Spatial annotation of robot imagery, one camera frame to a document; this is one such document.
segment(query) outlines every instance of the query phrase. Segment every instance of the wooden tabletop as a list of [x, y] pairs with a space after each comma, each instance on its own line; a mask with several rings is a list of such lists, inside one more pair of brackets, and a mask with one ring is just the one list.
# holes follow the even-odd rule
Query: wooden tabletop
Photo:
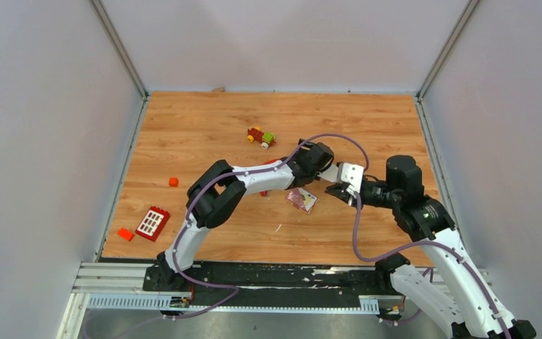
[[[263, 150], [246, 140], [260, 126], [276, 135], [277, 145]], [[290, 154], [299, 138], [342, 133], [357, 140], [371, 158], [366, 174], [385, 178], [385, 161], [412, 155], [423, 170], [426, 193], [438, 197], [412, 96], [286, 93], [157, 92], [150, 98], [133, 152], [103, 257], [154, 258], [173, 242], [186, 212], [188, 187], [219, 159], [254, 166]], [[335, 161], [364, 165], [360, 150], [348, 141], [323, 138]], [[170, 177], [179, 187], [169, 187]], [[311, 214], [286, 201], [287, 191], [242, 199], [230, 219], [209, 233], [196, 258], [213, 261], [362, 264], [352, 251], [355, 209], [323, 193], [328, 182], [306, 187], [319, 201]], [[171, 213], [156, 242], [116, 235], [135, 231], [150, 206]], [[365, 256], [385, 253], [410, 242], [389, 210], [363, 209], [359, 249]], [[431, 262], [418, 249], [404, 255], [418, 266]]]

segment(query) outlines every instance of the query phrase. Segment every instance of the toy car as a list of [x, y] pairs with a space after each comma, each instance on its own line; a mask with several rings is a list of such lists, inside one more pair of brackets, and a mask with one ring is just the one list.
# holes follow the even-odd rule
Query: toy car
[[275, 135], [273, 133], [263, 133], [259, 126], [249, 129], [246, 139], [250, 142], [258, 141], [260, 147], [264, 150], [275, 145]]

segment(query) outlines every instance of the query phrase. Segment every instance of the wood grain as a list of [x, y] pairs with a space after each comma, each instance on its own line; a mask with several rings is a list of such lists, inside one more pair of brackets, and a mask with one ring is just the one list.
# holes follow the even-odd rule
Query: wood grain
[[[261, 126], [275, 133], [277, 145], [263, 150], [246, 140], [246, 130]], [[427, 194], [438, 196], [412, 96], [286, 93], [153, 93], [115, 211], [103, 256], [154, 258], [173, 242], [186, 212], [186, 191], [219, 159], [254, 166], [283, 157], [299, 138], [343, 133], [357, 140], [371, 158], [367, 174], [385, 177], [385, 161], [407, 154], [423, 169]], [[324, 138], [336, 161], [364, 165], [347, 141]], [[170, 177], [179, 187], [168, 186]], [[213, 261], [361, 264], [351, 246], [355, 210], [323, 193], [327, 182], [307, 186], [319, 197], [310, 215], [286, 202], [286, 191], [245, 197], [232, 217], [213, 230], [196, 258]], [[117, 236], [134, 231], [151, 206], [171, 213], [153, 243]], [[385, 253], [410, 239], [389, 210], [365, 207], [359, 247], [366, 256]], [[405, 253], [420, 266], [430, 261], [418, 249]]]

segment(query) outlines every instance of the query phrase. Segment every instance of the wall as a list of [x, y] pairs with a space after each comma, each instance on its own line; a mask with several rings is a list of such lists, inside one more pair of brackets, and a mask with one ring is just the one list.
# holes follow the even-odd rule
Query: wall
[[426, 106], [469, 251], [542, 338], [542, 1], [483, 1]]
[[149, 90], [416, 91], [466, 0], [104, 0]]
[[141, 100], [88, 1], [0, 1], [0, 338], [53, 338]]

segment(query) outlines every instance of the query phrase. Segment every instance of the black and white robotic arm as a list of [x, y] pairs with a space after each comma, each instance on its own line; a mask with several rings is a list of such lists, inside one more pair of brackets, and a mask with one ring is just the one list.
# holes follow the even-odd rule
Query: black and white robotic arm
[[[326, 193], [351, 206], [356, 205], [359, 197], [364, 205], [391, 209], [397, 225], [413, 242], [422, 244], [421, 248], [439, 270], [453, 300], [424, 279], [400, 254], [381, 260], [377, 265], [387, 269], [389, 276], [385, 279], [391, 286], [415, 302], [448, 338], [506, 338], [502, 321], [511, 338], [535, 338], [532, 325], [528, 321], [517, 321], [486, 284], [444, 206], [424, 194], [421, 169], [412, 157], [391, 157], [387, 161], [385, 181], [369, 180], [370, 176], [365, 176], [364, 168], [359, 165], [333, 164], [333, 152], [323, 143], [307, 143], [295, 156], [285, 160], [255, 167], [230, 166], [220, 160], [211, 166], [188, 190], [186, 206], [191, 213], [183, 222], [183, 232], [164, 253], [168, 267], [175, 272], [190, 268], [207, 234], [229, 218], [244, 196], [303, 187], [314, 180], [325, 179], [335, 183]], [[217, 184], [224, 187], [222, 193], [210, 184], [214, 179], [219, 179]], [[444, 246], [458, 256], [443, 249]], [[497, 313], [490, 308], [490, 302], [495, 303]]]

